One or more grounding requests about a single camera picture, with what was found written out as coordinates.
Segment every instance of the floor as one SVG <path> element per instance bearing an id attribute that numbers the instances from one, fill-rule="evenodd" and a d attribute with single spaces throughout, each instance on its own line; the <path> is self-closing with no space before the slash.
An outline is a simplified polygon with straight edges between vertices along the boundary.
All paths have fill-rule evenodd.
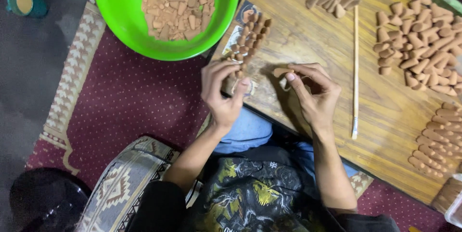
<path id="1" fill-rule="evenodd" d="M 0 232 L 14 231 L 8 191 L 48 115 L 86 0 L 46 0 L 43 19 L 16 16 L 0 0 Z"/>

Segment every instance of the patterned cushion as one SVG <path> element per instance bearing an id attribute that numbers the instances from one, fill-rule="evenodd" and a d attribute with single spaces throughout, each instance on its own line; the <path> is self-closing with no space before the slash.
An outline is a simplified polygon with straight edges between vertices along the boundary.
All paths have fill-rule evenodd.
<path id="1" fill-rule="evenodd" d="M 76 231 L 125 231 L 130 218 L 138 211 L 148 182 L 162 178 L 179 152 L 143 136 L 131 143 L 107 166 L 85 207 Z M 202 183 L 196 181 L 186 196 L 190 207 Z"/>

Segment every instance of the wood grain surface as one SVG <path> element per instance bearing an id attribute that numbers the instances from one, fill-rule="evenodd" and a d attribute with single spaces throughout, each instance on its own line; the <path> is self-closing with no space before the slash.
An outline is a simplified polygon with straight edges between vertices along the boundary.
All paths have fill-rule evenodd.
<path id="1" fill-rule="evenodd" d="M 271 71 L 290 62 L 320 63 L 342 86 L 334 116 L 335 141 L 340 155 L 429 204 L 446 178 L 419 173 L 407 158 L 417 150 L 415 138 L 435 110 L 443 101 L 452 102 L 453 99 L 432 90 L 421 92 L 406 87 L 404 72 L 396 64 L 390 75 L 378 75 L 378 55 L 372 50 L 376 42 L 376 12 L 391 14 L 390 4 L 410 0 L 362 0 L 359 5 L 359 134 L 356 141 L 350 138 L 353 126 L 353 10 L 336 19 L 319 6 L 306 9 L 305 0 L 249 1 L 274 23 L 262 49 L 248 66 L 248 76 L 259 86 L 244 102 L 309 136 L 310 129 L 300 114 L 295 93 L 284 92 Z M 223 57 L 222 51 L 236 25 L 238 22 L 234 20 L 212 60 Z"/>

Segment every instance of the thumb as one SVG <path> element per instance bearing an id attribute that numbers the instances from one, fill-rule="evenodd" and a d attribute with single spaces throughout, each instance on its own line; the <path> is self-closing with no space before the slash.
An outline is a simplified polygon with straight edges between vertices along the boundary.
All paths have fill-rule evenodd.
<path id="1" fill-rule="evenodd" d="M 286 73 L 285 78 L 297 94 L 300 102 L 304 102 L 310 97 L 310 94 L 306 90 L 302 79 L 298 75 L 296 75 L 295 73 L 288 72 Z"/>
<path id="2" fill-rule="evenodd" d="M 243 105 L 242 100 L 243 100 L 244 94 L 247 91 L 247 88 L 249 87 L 249 85 L 250 85 L 249 77 L 245 77 L 237 83 L 236 88 L 234 89 L 234 95 L 232 97 L 233 103 L 235 105 L 238 105 L 238 106 Z"/>

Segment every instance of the fingernail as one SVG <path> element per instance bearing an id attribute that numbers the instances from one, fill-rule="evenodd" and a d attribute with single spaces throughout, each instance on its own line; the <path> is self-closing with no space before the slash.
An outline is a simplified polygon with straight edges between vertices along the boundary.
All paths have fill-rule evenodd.
<path id="1" fill-rule="evenodd" d="M 250 78 L 249 77 L 245 77 L 241 80 L 241 83 L 245 86 L 248 86 L 250 85 Z"/>
<path id="2" fill-rule="evenodd" d="M 286 79 L 288 81 L 293 81 L 295 79 L 295 75 L 293 73 L 286 73 Z"/>

